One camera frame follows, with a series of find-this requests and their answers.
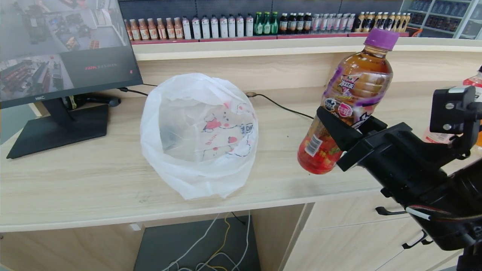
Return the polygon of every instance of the barcode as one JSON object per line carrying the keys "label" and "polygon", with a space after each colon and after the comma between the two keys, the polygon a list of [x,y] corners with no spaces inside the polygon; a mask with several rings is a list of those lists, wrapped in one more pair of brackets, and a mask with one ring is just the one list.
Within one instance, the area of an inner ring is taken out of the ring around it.
{"label": "barcode", "polygon": [[305,151],[311,157],[313,157],[318,152],[318,149],[320,148],[322,143],[323,143],[323,141],[319,140],[315,135],[313,135],[313,137],[309,141],[308,146],[306,146]]}

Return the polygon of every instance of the black monitor stand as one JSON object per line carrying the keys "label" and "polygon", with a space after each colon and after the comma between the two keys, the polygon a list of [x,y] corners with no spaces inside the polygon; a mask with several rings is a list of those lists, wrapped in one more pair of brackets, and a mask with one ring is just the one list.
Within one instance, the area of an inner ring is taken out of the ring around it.
{"label": "black monitor stand", "polygon": [[108,105],[69,112],[61,98],[42,103],[50,116],[27,122],[7,158],[14,159],[107,134]]}

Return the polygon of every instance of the monitor screen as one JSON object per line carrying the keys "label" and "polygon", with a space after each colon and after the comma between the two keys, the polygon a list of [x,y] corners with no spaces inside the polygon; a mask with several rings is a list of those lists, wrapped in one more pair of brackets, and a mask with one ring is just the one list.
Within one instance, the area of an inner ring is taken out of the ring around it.
{"label": "monitor screen", "polygon": [[0,0],[0,103],[142,84],[117,0]]}

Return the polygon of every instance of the plastic bag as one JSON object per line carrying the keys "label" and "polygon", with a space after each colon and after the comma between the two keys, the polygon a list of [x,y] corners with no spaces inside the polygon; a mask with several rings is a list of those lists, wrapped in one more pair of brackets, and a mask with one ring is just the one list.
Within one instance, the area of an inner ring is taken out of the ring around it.
{"label": "plastic bag", "polygon": [[184,199],[242,187],[254,163],[258,122],[248,97],[201,73],[174,76],[147,97],[142,154]]}

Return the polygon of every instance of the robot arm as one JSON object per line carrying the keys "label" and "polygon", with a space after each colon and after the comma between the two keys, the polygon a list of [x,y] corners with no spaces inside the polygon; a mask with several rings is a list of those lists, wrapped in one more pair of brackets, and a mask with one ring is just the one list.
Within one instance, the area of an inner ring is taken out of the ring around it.
{"label": "robot arm", "polygon": [[482,159],[448,176],[441,167],[470,156],[481,127],[475,87],[436,90],[430,130],[449,144],[420,140],[404,122],[387,128],[371,116],[359,131],[320,107],[318,118],[339,148],[341,170],[365,168],[443,250],[465,249],[458,271],[482,270]]}

